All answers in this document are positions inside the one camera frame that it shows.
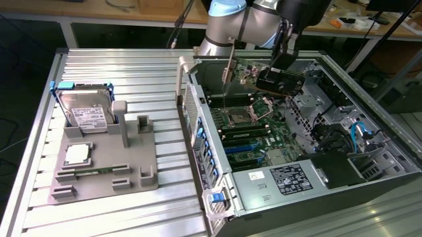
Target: blue cable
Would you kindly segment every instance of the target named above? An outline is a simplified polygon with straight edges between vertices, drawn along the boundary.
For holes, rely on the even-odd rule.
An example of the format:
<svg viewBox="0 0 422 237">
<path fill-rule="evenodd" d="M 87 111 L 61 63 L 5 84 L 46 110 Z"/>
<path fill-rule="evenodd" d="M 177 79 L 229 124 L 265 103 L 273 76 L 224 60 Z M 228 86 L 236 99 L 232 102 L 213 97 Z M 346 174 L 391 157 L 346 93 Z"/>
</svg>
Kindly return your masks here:
<svg viewBox="0 0 422 237">
<path fill-rule="evenodd" d="M 355 146 L 355 153 L 358 153 L 358 144 L 356 144 L 356 126 L 360 126 L 360 129 L 363 132 L 367 132 L 368 134 L 371 134 L 371 131 L 367 131 L 363 122 L 358 121 L 351 125 L 351 131 L 350 131 L 350 136 L 351 136 L 351 141 L 354 142 L 354 146 Z"/>
</svg>

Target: blue pcie slot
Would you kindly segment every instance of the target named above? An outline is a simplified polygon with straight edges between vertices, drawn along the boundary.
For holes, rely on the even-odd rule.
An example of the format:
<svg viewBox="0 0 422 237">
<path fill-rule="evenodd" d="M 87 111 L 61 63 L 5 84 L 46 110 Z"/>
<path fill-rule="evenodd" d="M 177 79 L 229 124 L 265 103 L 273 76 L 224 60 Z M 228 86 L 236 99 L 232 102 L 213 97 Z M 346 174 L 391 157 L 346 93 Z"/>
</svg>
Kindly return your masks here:
<svg viewBox="0 0 422 237">
<path fill-rule="evenodd" d="M 224 152 L 225 154 L 233 154 L 233 153 L 239 153 L 239 152 L 251 152 L 255 149 L 256 145 L 247 145 L 247 146 L 241 146 L 241 147 L 233 147 L 233 148 L 225 148 Z"/>
</svg>

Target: hard drive label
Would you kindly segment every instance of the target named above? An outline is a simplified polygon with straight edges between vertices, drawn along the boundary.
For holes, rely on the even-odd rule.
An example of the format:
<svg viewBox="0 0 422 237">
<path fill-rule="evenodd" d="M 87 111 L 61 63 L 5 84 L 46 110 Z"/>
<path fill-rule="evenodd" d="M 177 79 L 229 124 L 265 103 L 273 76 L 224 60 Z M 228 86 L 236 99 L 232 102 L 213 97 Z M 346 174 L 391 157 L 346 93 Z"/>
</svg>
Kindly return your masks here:
<svg viewBox="0 0 422 237">
<path fill-rule="evenodd" d="M 80 129 L 107 128 L 107 121 L 101 107 L 72 109 Z"/>
<path fill-rule="evenodd" d="M 312 189 L 312 185 L 299 164 L 269 169 L 269 171 L 283 195 L 295 194 Z"/>
</svg>

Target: wooden table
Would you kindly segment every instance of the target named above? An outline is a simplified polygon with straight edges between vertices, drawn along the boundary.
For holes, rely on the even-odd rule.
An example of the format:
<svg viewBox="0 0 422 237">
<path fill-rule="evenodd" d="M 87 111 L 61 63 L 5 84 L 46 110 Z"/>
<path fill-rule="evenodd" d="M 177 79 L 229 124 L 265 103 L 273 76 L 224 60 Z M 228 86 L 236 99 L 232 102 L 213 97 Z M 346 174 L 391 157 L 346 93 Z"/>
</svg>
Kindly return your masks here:
<svg viewBox="0 0 422 237">
<path fill-rule="evenodd" d="M 85 0 L 84 3 L 65 2 L 64 0 L 0 0 L 0 14 L 10 19 L 54 21 L 61 26 L 64 39 L 69 48 L 77 48 L 77 40 L 72 30 L 72 23 L 131 25 L 173 27 L 176 15 L 147 15 L 141 14 L 137 7 L 137 0 L 113 0 L 119 5 L 135 5 L 136 8 L 124 12 L 105 4 L 104 0 Z M 347 0 L 335 0 L 335 5 L 350 10 L 360 9 L 362 15 L 367 11 L 358 4 Z M 307 27 L 303 35 L 327 36 L 340 38 L 363 38 L 366 31 L 354 28 L 338 29 L 328 23 L 335 13 L 328 12 L 316 26 Z M 356 59 L 347 71 L 352 71 L 379 41 L 382 35 L 390 29 L 395 19 L 386 16 L 391 24 L 382 25 L 376 31 L 371 31 Z M 208 14 L 200 0 L 196 0 L 185 19 L 184 28 L 205 29 Z M 390 40 L 422 41 L 422 37 L 411 33 L 402 26 L 396 29 Z"/>
</svg>

